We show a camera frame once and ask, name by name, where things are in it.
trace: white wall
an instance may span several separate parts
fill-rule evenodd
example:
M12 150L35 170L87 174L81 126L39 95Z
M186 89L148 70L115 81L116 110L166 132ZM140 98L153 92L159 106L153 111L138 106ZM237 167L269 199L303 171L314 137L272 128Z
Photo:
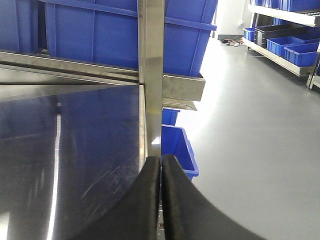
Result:
M248 11L250 0L219 0L216 11L217 35L242 35L242 28L249 28L252 13Z

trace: shelving rack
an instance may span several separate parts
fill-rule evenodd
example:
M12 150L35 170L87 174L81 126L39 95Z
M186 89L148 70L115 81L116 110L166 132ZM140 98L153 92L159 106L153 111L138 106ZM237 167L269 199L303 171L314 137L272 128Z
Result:
M310 11L300 11L300 12L291 12L291 11L283 11L274 8L268 8L263 6L256 6L256 5L248 5L249 11L252 12L252 21L251 27L255 27L257 25L258 19L260 15L269 16L273 18L278 18L286 21L290 21L293 23L309 26L309 27L320 27L320 16L314 14L316 10ZM313 66L309 67L298 67L291 62L285 60L284 58L273 54L272 52L268 51L260 47L259 45L251 42L245 38L243 38L243 43L247 45L248 48L255 50L256 52L260 53L261 55L267 57L268 59L272 60L276 64L282 66L283 68L287 69L288 71L292 72L297 76L309 76L307 81L307 87L312 88L312 85L320 86L320 77L317 76L317 70L319 66L319 58L320 58L320 43L319 48L317 50L317 60L315 61Z
M161 155L162 107L196 110L202 76L164 74L164 0L138 0L139 70L0 51L0 85L140 85L145 102L144 156Z

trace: black storage bin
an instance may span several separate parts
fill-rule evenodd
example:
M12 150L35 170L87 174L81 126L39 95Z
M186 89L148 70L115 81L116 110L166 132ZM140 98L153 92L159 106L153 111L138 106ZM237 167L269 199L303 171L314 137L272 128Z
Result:
M303 34L306 31L307 28L305 26L293 23L275 26L258 26L254 31L254 43L266 49L267 39Z

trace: stainless steel table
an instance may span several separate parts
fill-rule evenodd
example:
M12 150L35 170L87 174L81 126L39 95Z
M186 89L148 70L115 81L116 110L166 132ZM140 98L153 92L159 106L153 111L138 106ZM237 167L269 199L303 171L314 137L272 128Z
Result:
M0 239L68 239L122 198L145 158L143 95L0 86Z

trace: metal post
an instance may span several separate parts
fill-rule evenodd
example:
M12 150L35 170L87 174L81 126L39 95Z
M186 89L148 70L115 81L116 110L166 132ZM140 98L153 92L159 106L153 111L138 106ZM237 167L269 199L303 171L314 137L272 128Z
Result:
M165 0L138 0L139 82L145 85L147 149L161 155Z
M320 64L320 42L319 42L319 46L318 46L318 49L317 49L317 56L316 56L315 62L314 62L313 67L312 67L312 71L310 72L308 81L306 83L306 86L309 89L312 89L312 87L313 87L313 84L314 84L313 83L314 82L313 79L314 79L314 76L318 72L319 64Z

